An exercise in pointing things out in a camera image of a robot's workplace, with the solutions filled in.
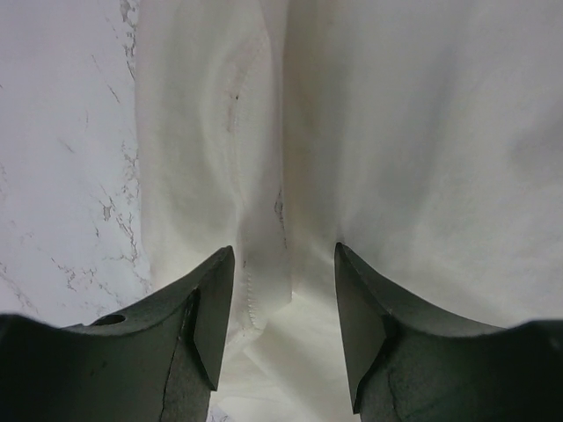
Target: white marble surface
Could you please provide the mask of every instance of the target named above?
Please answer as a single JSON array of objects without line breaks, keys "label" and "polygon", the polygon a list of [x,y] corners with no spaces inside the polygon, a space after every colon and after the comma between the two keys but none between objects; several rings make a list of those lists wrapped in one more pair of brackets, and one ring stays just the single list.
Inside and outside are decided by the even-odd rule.
[{"label": "white marble surface", "polygon": [[[0,0],[0,312],[64,326],[151,292],[138,0]],[[231,420],[215,409],[209,420]]]}]

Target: crack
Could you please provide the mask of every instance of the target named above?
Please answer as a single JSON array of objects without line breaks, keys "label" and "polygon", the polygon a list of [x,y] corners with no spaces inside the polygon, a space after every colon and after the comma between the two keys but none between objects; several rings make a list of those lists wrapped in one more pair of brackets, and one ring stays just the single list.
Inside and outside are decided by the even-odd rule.
[{"label": "crack", "polygon": [[[139,163],[139,150],[135,151],[135,156],[129,155],[126,151],[127,147],[125,145],[125,141],[121,143],[121,153],[123,154],[123,159],[126,162],[125,168],[125,184],[121,187],[121,193],[125,195],[125,199],[127,200],[128,205],[131,205],[133,201],[139,199],[140,194],[140,185],[139,185],[139,170],[138,170],[138,163]],[[129,182],[135,184],[135,191],[132,192],[131,188],[129,187]]]},{"label": "crack", "polygon": [[158,416],[158,420],[162,421],[162,417],[165,414],[166,409],[166,391],[168,390],[168,382],[170,381],[170,375],[172,373],[172,365],[174,364],[174,358],[176,357],[176,351],[178,350],[179,346],[184,341],[184,333],[186,332],[186,325],[188,324],[188,319],[190,318],[190,311],[192,310],[192,305],[190,304],[190,299],[188,297],[187,306],[184,310],[184,316],[182,318],[182,324],[179,327],[178,336],[176,337],[176,343],[174,344],[174,349],[172,350],[172,357],[170,359],[170,366],[168,367],[168,371],[166,373],[166,382],[165,382],[165,390],[162,394],[162,410],[160,411],[160,415]]},{"label": "crack", "polygon": [[125,303],[120,299],[120,297],[119,297],[115,292],[112,292],[112,291],[108,288],[107,284],[103,284],[103,283],[101,283],[101,282],[98,282],[98,289],[103,290],[108,296],[113,297],[114,300],[115,300],[115,302],[117,303],[117,305],[118,305],[120,308],[125,307]]},{"label": "crack", "polygon": [[2,262],[0,262],[0,279],[8,283],[8,287],[18,298],[22,309],[27,308],[35,313],[35,315],[39,315],[39,310],[37,309],[37,307],[33,305],[29,296],[26,295],[24,291],[18,286],[18,283],[8,275],[8,266],[6,264],[3,264]]},{"label": "crack", "polygon": [[107,17],[106,13],[104,12],[104,9],[102,8],[102,5],[99,3],[99,0],[96,2],[98,4],[99,10],[102,13],[102,16],[104,17],[104,20],[107,22],[108,25],[110,25],[110,27],[112,28],[113,31],[113,35],[115,35],[115,39],[118,40],[119,36],[117,34],[117,31],[115,30],[115,26],[113,26],[112,22],[109,20],[109,18]]},{"label": "crack", "polygon": [[94,282],[94,279],[96,278],[96,273],[98,272],[98,268],[94,267],[92,268],[88,268],[87,270],[82,269],[82,275],[83,276],[89,276],[89,282],[90,284],[92,284]]},{"label": "crack", "polygon": [[[125,142],[123,142],[121,145],[121,151],[123,153],[125,161],[128,163],[128,168],[126,169],[126,173],[128,175],[126,179],[128,181],[135,181],[135,195],[131,193],[130,187],[127,184],[125,184],[121,188],[121,192],[126,194],[125,200],[130,205],[134,200],[138,199],[138,195],[139,195],[139,181],[137,178],[137,169],[136,169],[138,162],[138,150],[135,153],[135,156],[131,156],[126,151],[126,145]],[[99,187],[103,191],[104,195],[106,196],[106,199],[102,201],[93,195],[90,196],[102,206],[104,210],[104,221],[109,222],[112,219],[115,220],[119,230],[127,237],[128,246],[129,246],[128,254],[121,253],[118,256],[104,257],[102,258],[102,260],[125,261],[129,263],[131,266],[131,271],[135,276],[136,280],[143,286],[143,292],[145,294],[149,294],[150,292],[152,292],[152,286],[150,284],[150,280],[143,277],[138,272],[138,268],[137,268],[139,261],[143,258],[143,254],[142,254],[142,250],[140,249],[138,240],[135,236],[135,231],[133,229],[135,217],[131,212],[128,213],[119,212],[113,200],[113,197],[107,193],[106,189],[102,185],[99,185]],[[96,237],[99,238],[100,237],[99,230],[96,226],[96,223],[93,220],[92,220],[92,224],[94,225],[94,229],[96,230]]]},{"label": "crack", "polygon": [[72,286],[72,282],[77,277],[76,272],[68,266],[62,266],[61,264],[56,262],[54,258],[51,258],[51,261],[53,261],[53,264],[55,264],[57,268],[61,270],[64,273],[65,277],[67,278],[67,288],[76,292],[77,290],[74,288],[74,286]]},{"label": "crack", "polygon": [[66,143],[62,138],[56,138],[56,140],[71,154],[76,154],[76,151],[73,150],[68,143]]},{"label": "crack", "polygon": [[96,57],[94,55],[90,55],[91,58],[94,60],[94,64],[96,65],[96,69],[98,69],[99,74],[102,76],[102,78],[104,79],[104,82],[106,83],[107,88],[109,89],[109,91],[112,93],[113,97],[115,98],[115,100],[118,102],[118,104],[121,104],[120,98],[117,96],[117,94],[115,93],[115,91],[113,90],[113,88],[110,86],[110,84],[107,82],[106,77],[104,76],[104,72],[102,72],[102,69],[100,68],[100,66],[98,65],[98,61],[96,60]]},{"label": "crack", "polygon": [[392,386],[391,374],[392,374],[392,371],[389,370],[387,372],[387,387],[389,388],[389,394],[391,394],[391,406],[393,408],[393,412],[395,413],[395,416],[397,417],[397,421],[402,422],[403,419],[399,416],[398,411],[397,411],[397,398],[395,397],[395,390],[393,389],[393,386]]},{"label": "crack", "polygon": [[123,44],[127,67],[131,78],[135,81],[135,50],[136,50],[136,29],[139,3],[137,1],[120,0],[120,13],[124,24],[127,24],[128,30],[126,36],[128,42]]}]

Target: white cloth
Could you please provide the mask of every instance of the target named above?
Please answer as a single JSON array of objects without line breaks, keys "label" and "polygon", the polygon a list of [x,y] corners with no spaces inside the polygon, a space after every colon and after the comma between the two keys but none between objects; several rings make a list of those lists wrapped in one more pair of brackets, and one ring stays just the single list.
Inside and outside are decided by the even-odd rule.
[{"label": "white cloth", "polygon": [[235,246],[214,400],[351,421],[333,249],[466,317],[563,317],[563,3],[144,0],[143,242]]}]

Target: white fabric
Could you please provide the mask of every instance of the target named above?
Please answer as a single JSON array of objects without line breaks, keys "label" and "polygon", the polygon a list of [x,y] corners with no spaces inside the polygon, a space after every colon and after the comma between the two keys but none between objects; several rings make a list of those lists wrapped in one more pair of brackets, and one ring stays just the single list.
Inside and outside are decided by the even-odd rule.
[{"label": "white fabric", "polygon": [[337,241],[458,314],[563,317],[562,40],[559,0],[144,0],[143,242],[159,287],[235,246],[235,420],[357,420]]}]

